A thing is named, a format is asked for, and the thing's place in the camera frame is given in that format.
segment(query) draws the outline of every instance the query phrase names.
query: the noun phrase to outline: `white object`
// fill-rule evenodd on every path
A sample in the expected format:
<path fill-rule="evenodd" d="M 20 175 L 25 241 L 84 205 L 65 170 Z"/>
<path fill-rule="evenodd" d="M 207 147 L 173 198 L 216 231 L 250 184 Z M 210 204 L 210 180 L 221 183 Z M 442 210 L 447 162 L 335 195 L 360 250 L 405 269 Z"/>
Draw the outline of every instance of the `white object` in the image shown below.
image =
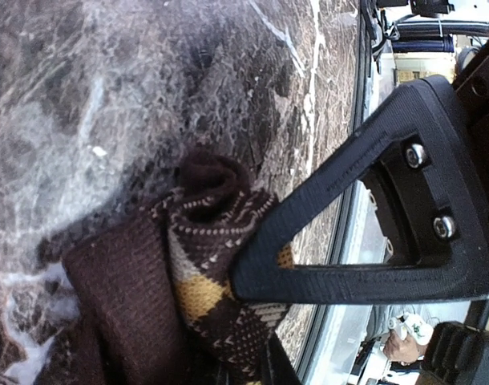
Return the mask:
<path fill-rule="evenodd" d="M 358 385 L 367 385 L 370 379 L 376 379 L 377 381 L 383 379 L 389 372 L 390 361 L 382 353 L 382 345 L 381 341 L 377 341 L 374 344 L 370 357 L 367 360 L 366 368 L 358 381 Z"/>
<path fill-rule="evenodd" d="M 92 151 L 99 158 L 104 158 L 105 155 L 107 155 L 107 151 L 104 150 L 103 148 L 99 147 L 99 146 L 94 146 Z"/>
<path fill-rule="evenodd" d="M 389 320 L 389 329 L 394 330 L 403 341 L 410 334 L 421 346 L 428 345 L 434 333 L 434 328 L 424 322 L 420 315 L 408 312 L 401 317 L 391 318 Z"/>

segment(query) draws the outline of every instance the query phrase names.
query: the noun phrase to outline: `hand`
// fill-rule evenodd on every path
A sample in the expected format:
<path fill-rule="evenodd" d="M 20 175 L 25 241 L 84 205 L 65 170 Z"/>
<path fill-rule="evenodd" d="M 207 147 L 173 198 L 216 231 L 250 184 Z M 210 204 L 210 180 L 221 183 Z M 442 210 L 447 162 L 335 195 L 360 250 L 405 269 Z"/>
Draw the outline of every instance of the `hand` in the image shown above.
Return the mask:
<path fill-rule="evenodd" d="M 396 334 L 395 331 L 390 331 L 389 339 L 387 339 L 386 345 L 383 348 L 383 354 L 390 361 L 414 363 L 421 355 L 421 349 L 414 337 L 408 334 L 405 341 Z"/>

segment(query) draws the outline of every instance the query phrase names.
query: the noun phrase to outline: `screw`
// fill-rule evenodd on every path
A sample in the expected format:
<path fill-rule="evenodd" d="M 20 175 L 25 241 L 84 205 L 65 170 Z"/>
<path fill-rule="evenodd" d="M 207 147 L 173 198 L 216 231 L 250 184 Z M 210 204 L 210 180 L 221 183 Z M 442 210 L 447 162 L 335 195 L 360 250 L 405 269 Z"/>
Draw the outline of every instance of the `screw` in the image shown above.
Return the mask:
<path fill-rule="evenodd" d="M 440 239 L 449 239 L 455 235 L 456 224 L 452 217 L 436 217 L 434 231 Z"/>
<path fill-rule="evenodd" d="M 406 162 L 411 168 L 419 168 L 426 162 L 426 152 L 421 144 L 411 144 L 405 150 Z"/>

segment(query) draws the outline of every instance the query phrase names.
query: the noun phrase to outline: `cable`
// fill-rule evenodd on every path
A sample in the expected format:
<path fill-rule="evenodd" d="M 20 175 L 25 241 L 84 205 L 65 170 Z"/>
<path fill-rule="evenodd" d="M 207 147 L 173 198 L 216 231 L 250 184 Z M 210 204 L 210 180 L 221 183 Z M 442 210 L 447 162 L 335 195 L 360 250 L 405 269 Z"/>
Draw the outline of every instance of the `cable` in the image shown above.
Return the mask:
<path fill-rule="evenodd" d="M 380 19 L 379 24 L 380 27 L 382 28 L 382 40 L 380 43 L 376 46 L 373 47 L 373 56 L 375 56 L 377 53 L 381 52 L 383 47 L 386 45 L 387 40 L 390 40 L 392 42 L 396 42 L 399 40 L 401 37 L 399 30 L 398 30 L 398 24 L 401 22 L 405 22 L 409 18 L 413 18 L 416 16 L 415 14 L 406 14 L 402 18 L 399 18 L 398 20 L 395 20 L 390 27 L 388 27 L 388 22 L 387 22 L 387 16 L 386 16 L 386 11 L 382 10 L 380 12 Z"/>

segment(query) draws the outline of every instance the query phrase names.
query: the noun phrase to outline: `brown fabric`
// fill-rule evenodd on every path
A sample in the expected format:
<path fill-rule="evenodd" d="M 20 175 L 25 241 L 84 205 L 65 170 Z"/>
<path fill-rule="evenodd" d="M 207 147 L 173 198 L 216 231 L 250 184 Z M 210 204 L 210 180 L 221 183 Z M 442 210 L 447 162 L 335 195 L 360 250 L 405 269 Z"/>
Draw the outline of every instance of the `brown fabric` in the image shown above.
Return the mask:
<path fill-rule="evenodd" d="M 228 269 L 276 203 L 250 190 L 237 162 L 196 151 L 178 188 L 66 255 L 83 313 L 78 383 L 188 383 L 197 347 L 238 383 L 259 379 L 260 351 L 288 307 L 238 302 Z M 289 248 L 279 261 L 292 263 Z"/>

